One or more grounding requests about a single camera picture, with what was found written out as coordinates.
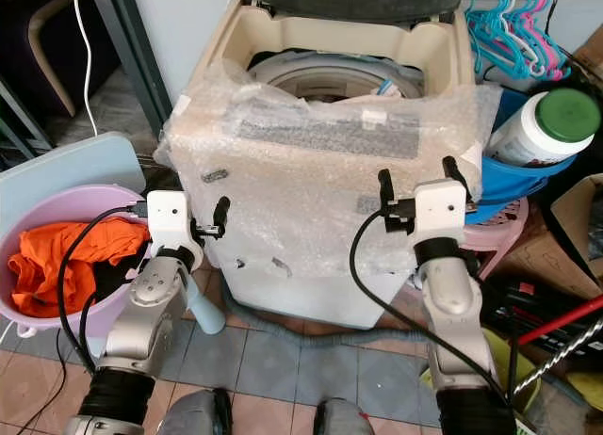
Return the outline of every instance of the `black cable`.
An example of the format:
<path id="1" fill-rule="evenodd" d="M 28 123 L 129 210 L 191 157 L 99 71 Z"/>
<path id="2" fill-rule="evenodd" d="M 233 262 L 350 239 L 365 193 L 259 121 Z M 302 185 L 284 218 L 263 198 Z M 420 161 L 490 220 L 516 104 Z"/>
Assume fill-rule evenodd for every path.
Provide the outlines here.
<path id="1" fill-rule="evenodd" d="M 377 303 L 379 306 L 384 308 L 391 315 L 393 315 L 394 317 L 397 317 L 399 320 L 401 320 L 405 324 L 409 325 L 413 330 L 420 331 L 423 334 L 423 336 L 425 336 L 432 342 L 436 343 L 440 347 L 446 349 L 452 355 L 454 355 L 455 357 L 457 357 L 458 359 L 460 359 L 461 361 L 466 363 L 471 369 L 473 369 L 476 372 L 476 374 L 481 376 L 486 381 L 486 383 L 497 394 L 497 396 L 500 398 L 500 400 L 502 400 L 502 402 L 504 402 L 505 406 L 508 407 L 512 411 L 513 408 L 511 407 L 511 403 L 506 398 L 504 392 L 500 388 L 500 385 L 498 385 L 497 381 L 488 372 L 486 372 L 479 364 L 477 364 L 476 362 L 471 360 L 461 350 L 459 350 L 455 346 L 452 346 L 448 342 L 444 341 L 442 338 L 440 338 L 438 335 L 436 335 L 432 331 L 425 329 L 424 327 L 422 327 L 420 324 L 418 324 L 416 321 L 414 321 L 407 315 L 402 314 L 400 311 L 398 311 L 393 306 L 385 303 L 379 297 L 377 297 L 372 292 L 370 292 L 368 290 L 368 288 L 360 280 L 360 277 L 358 276 L 358 272 L 356 271 L 356 249 L 358 248 L 358 243 L 360 242 L 360 239 L 362 238 L 362 235 L 364 234 L 364 232 L 367 230 L 368 225 L 370 225 L 375 218 L 381 217 L 382 215 L 383 215 L 382 211 L 377 211 L 377 212 L 374 212 L 373 214 L 371 214 L 370 216 L 368 216 L 368 218 L 364 221 L 364 223 L 358 229 L 358 233 L 356 233 L 356 236 L 354 237 L 353 241 L 351 242 L 350 273 L 351 273 L 351 277 L 354 279 L 354 282 L 356 283 L 358 288 L 368 298 L 370 298 L 375 303 Z"/>
<path id="2" fill-rule="evenodd" d="M 490 65 L 488 68 L 486 68 L 486 71 L 483 72 L 483 76 L 481 77 L 482 80 L 488 81 L 490 82 L 490 80 L 486 79 L 486 74 L 488 74 L 491 70 L 493 70 L 497 65 Z"/>
<path id="3" fill-rule="evenodd" d="M 507 398 L 513 404 L 513 395 L 515 392 L 515 381 L 517 380 L 517 356 L 519 355 L 519 330 L 517 327 L 517 317 L 513 307 L 509 308 L 512 323 L 511 353 L 509 357 L 509 376 L 507 377 Z"/>
<path id="4" fill-rule="evenodd" d="M 567 52 L 561 46 L 558 45 L 557 47 L 559 47 L 559 50 L 562 51 L 565 56 L 567 56 L 567 58 L 569 59 L 570 62 L 574 63 L 575 65 L 577 65 L 580 68 L 580 71 L 583 74 L 585 74 L 585 71 L 586 71 L 588 74 L 590 74 L 595 79 L 603 82 L 603 78 L 600 77 L 599 74 L 597 74 L 592 68 L 590 68 L 589 66 L 584 64 L 582 61 L 578 60 L 575 56 L 573 56 L 571 53 Z"/>
<path id="5" fill-rule="evenodd" d="M 88 370 L 88 372 L 91 375 L 94 374 L 94 369 L 96 366 L 94 365 L 94 361 L 92 360 L 90 352 L 88 351 L 88 345 L 85 343 L 83 346 L 80 346 L 80 344 L 77 342 L 77 339 L 75 338 L 75 334 L 73 334 L 72 328 L 69 325 L 69 321 L 67 320 L 67 311 L 65 309 L 65 296 L 64 296 L 65 270 L 67 269 L 67 264 L 69 263 L 69 260 L 72 256 L 73 252 L 75 251 L 77 246 L 80 244 L 80 242 L 84 239 L 84 237 L 86 237 L 86 234 L 88 234 L 92 230 L 92 228 L 94 228 L 94 226 L 98 222 L 100 222 L 103 218 L 106 218 L 112 214 L 117 214 L 119 212 L 131 212 L 131 208 L 115 207 L 113 209 L 104 211 L 104 213 L 95 217 L 88 224 L 88 226 L 86 228 L 84 228 L 84 230 L 74 240 L 74 242 L 69 246 L 69 248 L 65 252 L 65 255 L 63 256 L 63 259 L 60 263 L 60 268 L 58 269 L 57 303 L 58 303 L 58 315 L 60 317 L 60 325 L 63 328 L 63 330 L 65 331 L 65 334 L 67 335 L 67 339 L 73 346 L 75 353 L 80 358 L 80 360 L 84 364 L 84 367 L 86 367 L 86 369 Z"/>
<path id="6" fill-rule="evenodd" d="M 548 16 L 546 17 L 546 28 L 545 28 L 545 33 L 548 35 L 548 28 L 550 25 L 550 20 L 553 17 L 553 13 L 555 12 L 555 8 L 557 7 L 557 2 L 559 0 L 553 0 L 550 9 L 548 11 Z M 593 77 L 595 77 L 597 80 L 600 80 L 603 82 L 603 78 L 601 78 L 595 71 L 593 71 L 590 67 L 588 67 L 587 65 L 585 65 L 584 63 L 582 63 L 580 60 L 578 60 L 575 56 L 573 56 L 572 54 L 570 54 L 569 52 L 567 52 L 565 49 L 563 49 L 561 46 L 557 46 L 559 47 L 559 50 L 562 51 L 562 53 L 567 56 L 567 58 L 570 60 L 570 62 L 574 63 L 575 65 L 578 65 L 580 67 L 580 70 L 582 71 L 582 73 L 584 73 L 584 71 L 588 72 L 588 74 L 592 75 Z"/>
<path id="7" fill-rule="evenodd" d="M 90 294 L 86 300 L 86 303 L 84 303 L 82 314 L 79 317 L 79 345 L 82 346 L 82 348 L 86 350 L 88 354 L 90 354 L 90 348 L 88 347 L 88 340 L 86 339 L 86 321 L 88 320 L 88 311 L 90 310 L 90 306 L 92 306 L 92 302 L 94 300 L 96 300 L 96 292 Z"/>
<path id="8" fill-rule="evenodd" d="M 25 430 L 27 429 L 27 426 L 29 426 L 38 416 L 40 416 L 44 410 L 46 410 L 48 408 L 48 406 L 50 404 L 52 404 L 54 402 L 54 400 L 58 397 L 58 395 L 60 395 L 61 391 L 63 391 L 63 388 L 65 387 L 65 381 L 67 380 L 67 366 L 65 365 L 65 360 L 63 359 L 63 356 L 60 353 L 60 348 L 58 347 L 58 336 L 60 335 L 60 330 L 57 331 L 57 339 L 55 340 L 55 347 L 57 348 L 57 355 L 58 355 L 58 360 L 60 361 L 60 367 L 62 369 L 62 374 L 63 377 L 60 381 L 60 385 L 58 386 L 57 391 L 53 394 L 53 396 L 48 399 L 48 401 L 46 401 L 46 403 L 42 406 L 41 409 L 39 409 L 38 411 L 36 411 L 36 413 L 27 420 L 27 422 L 23 425 L 23 427 L 21 427 L 21 430 L 19 430 L 17 432 L 17 435 L 23 435 L 23 432 L 25 432 Z"/>
<path id="9" fill-rule="evenodd" d="M 550 18 L 553 17 L 553 13 L 555 12 L 555 8 L 557 7 L 557 2 L 559 0 L 553 0 L 552 4 L 550 4 L 550 8 L 548 9 L 548 15 L 546 16 L 546 27 L 545 33 L 548 35 L 548 28 L 550 27 Z"/>

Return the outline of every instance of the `bubble wrap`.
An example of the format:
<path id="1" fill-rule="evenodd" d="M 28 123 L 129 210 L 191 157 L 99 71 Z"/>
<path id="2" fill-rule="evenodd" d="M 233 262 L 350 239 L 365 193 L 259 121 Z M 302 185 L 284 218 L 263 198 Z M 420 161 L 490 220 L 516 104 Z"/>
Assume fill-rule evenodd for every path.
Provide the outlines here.
<path id="1" fill-rule="evenodd" d="M 494 87 L 462 86 L 416 100 L 308 103 L 220 62 L 181 96 L 155 160 L 177 170 L 203 224 L 221 196 L 230 198 L 226 236 L 208 243 L 221 267 L 344 276 L 351 240 L 379 208 L 380 169 L 390 169 L 400 198 L 409 197 L 416 184 L 443 178 L 442 158 L 453 155 L 480 196 L 481 149 L 499 97 Z M 358 266 L 408 273 L 415 257 L 404 233 L 385 234 L 376 221 Z"/>

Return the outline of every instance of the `white power cord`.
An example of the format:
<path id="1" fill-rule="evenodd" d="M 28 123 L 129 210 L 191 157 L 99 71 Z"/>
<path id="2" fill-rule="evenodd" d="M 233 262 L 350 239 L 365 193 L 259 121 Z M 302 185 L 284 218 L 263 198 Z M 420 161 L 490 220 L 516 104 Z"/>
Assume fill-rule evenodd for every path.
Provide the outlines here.
<path id="1" fill-rule="evenodd" d="M 10 322 L 8 322 L 7 327 L 4 329 L 4 332 L 2 333 L 2 336 L 0 336 L 0 346 L 2 345 L 2 343 L 4 342 L 4 338 L 7 337 L 8 331 L 10 330 L 10 327 L 12 327 L 12 325 L 15 323 L 14 320 L 11 320 Z"/>
<path id="2" fill-rule="evenodd" d="M 96 122 L 92 117 L 92 111 L 90 110 L 90 101 L 88 99 L 88 91 L 90 86 L 90 70 L 92 68 L 92 51 L 90 49 L 90 42 L 88 41 L 88 36 L 86 35 L 86 30 L 84 29 L 84 23 L 82 22 L 82 14 L 79 11 L 79 0 L 73 0 L 73 5 L 75 7 L 75 17 L 77 18 L 77 25 L 79 26 L 79 31 L 82 33 L 82 38 L 84 39 L 84 43 L 86 44 L 86 77 L 84 78 L 84 105 L 86 106 L 86 111 L 88 112 L 88 118 L 90 118 L 90 123 L 92 124 L 92 129 L 94 130 L 94 136 L 98 137 L 98 129 L 96 128 Z"/>

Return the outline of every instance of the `cardboard box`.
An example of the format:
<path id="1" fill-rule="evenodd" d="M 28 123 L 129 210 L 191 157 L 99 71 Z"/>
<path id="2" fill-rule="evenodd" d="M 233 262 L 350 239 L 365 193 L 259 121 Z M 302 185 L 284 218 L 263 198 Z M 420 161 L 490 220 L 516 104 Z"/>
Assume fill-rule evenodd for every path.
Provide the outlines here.
<path id="1" fill-rule="evenodd" d="M 603 79 L 603 25 L 574 53 L 574 56 Z M 603 87 L 600 80 L 593 80 L 593 82 L 600 88 Z"/>
<path id="2" fill-rule="evenodd" d="M 530 217 L 524 232 L 496 271 L 547 282 L 582 298 L 595 298 L 603 294 L 603 258 L 588 260 L 588 220 L 593 196 L 599 185 L 603 185 L 603 174 L 584 178 L 551 206 L 553 216 L 596 280 L 563 250 L 535 205 L 530 206 Z"/>

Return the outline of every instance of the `gray hose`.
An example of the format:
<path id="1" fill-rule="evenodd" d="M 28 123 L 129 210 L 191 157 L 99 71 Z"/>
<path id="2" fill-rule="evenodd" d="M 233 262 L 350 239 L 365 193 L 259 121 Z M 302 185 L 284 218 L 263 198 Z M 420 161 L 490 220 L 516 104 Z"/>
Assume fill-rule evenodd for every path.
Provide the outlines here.
<path id="1" fill-rule="evenodd" d="M 228 284 L 221 273 L 220 277 L 222 299 L 226 304 L 226 308 L 228 308 L 232 314 L 255 329 L 283 338 L 289 343 L 299 347 L 321 348 L 340 345 L 356 346 L 379 341 L 380 339 L 398 339 L 407 343 L 425 342 L 425 337 L 416 330 L 370 329 L 347 333 L 300 334 L 281 324 L 270 322 L 257 315 L 253 308 L 240 304 L 231 294 Z"/>

